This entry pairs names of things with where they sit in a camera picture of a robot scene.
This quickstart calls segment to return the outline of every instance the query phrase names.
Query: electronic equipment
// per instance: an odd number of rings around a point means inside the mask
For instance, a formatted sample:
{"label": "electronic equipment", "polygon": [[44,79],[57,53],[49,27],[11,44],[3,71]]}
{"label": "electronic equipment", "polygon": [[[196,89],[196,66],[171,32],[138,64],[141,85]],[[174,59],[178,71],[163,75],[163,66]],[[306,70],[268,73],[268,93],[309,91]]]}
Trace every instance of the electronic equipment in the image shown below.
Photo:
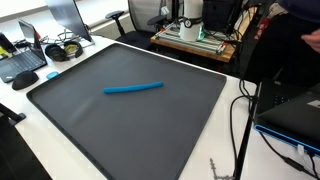
{"label": "electronic equipment", "polygon": [[5,83],[13,81],[20,72],[28,70],[34,71],[47,65],[34,27],[22,19],[18,19],[18,22],[25,40],[29,42],[29,49],[11,58],[0,61],[0,77]]}
{"label": "electronic equipment", "polygon": [[243,0],[203,0],[205,30],[232,34],[241,13]]}
{"label": "electronic equipment", "polygon": [[16,52],[17,49],[13,44],[6,38],[6,36],[0,32],[0,46],[9,53]]}
{"label": "electronic equipment", "polygon": [[76,41],[66,41],[63,46],[64,48],[61,48],[57,44],[50,44],[46,47],[45,53],[53,61],[59,62],[69,60],[69,55],[71,53],[74,53],[75,58],[83,53],[81,44]]}
{"label": "electronic equipment", "polygon": [[45,0],[45,2],[58,24],[92,42],[74,0]]}
{"label": "electronic equipment", "polygon": [[184,14],[180,22],[180,38],[196,41],[202,27],[202,0],[184,0]]}
{"label": "electronic equipment", "polygon": [[[287,90],[291,88],[286,85],[282,87]],[[294,147],[301,145],[307,153],[319,156],[320,83],[315,87],[255,115],[254,129]]]}

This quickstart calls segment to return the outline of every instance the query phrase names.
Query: monitor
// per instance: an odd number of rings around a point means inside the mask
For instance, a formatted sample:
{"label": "monitor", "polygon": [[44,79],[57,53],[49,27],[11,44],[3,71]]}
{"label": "monitor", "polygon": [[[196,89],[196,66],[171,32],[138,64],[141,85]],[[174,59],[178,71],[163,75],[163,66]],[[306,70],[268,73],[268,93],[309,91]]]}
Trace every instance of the monitor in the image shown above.
{"label": "monitor", "polygon": [[74,34],[92,41],[74,0],[45,0],[45,2],[58,24]]}
{"label": "monitor", "polygon": [[203,0],[203,28],[225,34],[233,33],[242,2],[243,0]]}

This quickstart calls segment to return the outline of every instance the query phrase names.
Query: laptop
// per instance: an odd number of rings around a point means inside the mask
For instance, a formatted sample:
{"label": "laptop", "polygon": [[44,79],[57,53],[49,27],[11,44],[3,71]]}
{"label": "laptop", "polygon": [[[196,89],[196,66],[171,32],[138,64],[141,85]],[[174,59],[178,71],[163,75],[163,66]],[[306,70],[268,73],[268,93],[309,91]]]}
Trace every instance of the laptop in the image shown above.
{"label": "laptop", "polygon": [[28,50],[0,61],[0,77],[5,83],[13,81],[16,75],[23,71],[34,71],[47,65],[34,27],[21,19],[18,19],[18,23],[30,45]]}
{"label": "laptop", "polygon": [[[255,113],[254,129],[287,143],[293,147],[301,145],[308,153],[320,156],[320,83],[312,89],[304,90],[288,84],[277,85],[269,84],[276,81],[262,81],[259,87],[260,104],[258,113]],[[269,102],[260,102],[266,100],[264,95],[281,94],[290,97],[286,102],[282,102],[264,112],[264,104]]]}

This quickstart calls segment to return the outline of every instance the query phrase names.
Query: office chair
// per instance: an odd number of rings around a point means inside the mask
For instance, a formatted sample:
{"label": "office chair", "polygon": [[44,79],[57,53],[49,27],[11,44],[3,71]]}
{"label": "office chair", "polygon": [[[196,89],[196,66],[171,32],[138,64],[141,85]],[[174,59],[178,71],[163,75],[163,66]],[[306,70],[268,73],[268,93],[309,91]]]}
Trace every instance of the office chair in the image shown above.
{"label": "office chair", "polygon": [[163,26],[165,15],[160,15],[163,0],[128,0],[129,13],[135,31],[125,33],[119,17],[124,11],[115,11],[106,15],[106,19],[116,21],[120,37],[116,41],[141,49],[152,50],[150,38]]}

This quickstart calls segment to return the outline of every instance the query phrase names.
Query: person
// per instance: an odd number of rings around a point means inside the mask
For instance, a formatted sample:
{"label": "person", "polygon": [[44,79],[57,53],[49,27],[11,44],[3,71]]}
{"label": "person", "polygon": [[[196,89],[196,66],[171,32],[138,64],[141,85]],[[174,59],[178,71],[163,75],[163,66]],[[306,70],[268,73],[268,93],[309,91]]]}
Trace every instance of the person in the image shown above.
{"label": "person", "polygon": [[276,77],[301,87],[320,82],[320,0],[279,0],[286,14],[274,16],[261,35],[243,79],[258,84]]}

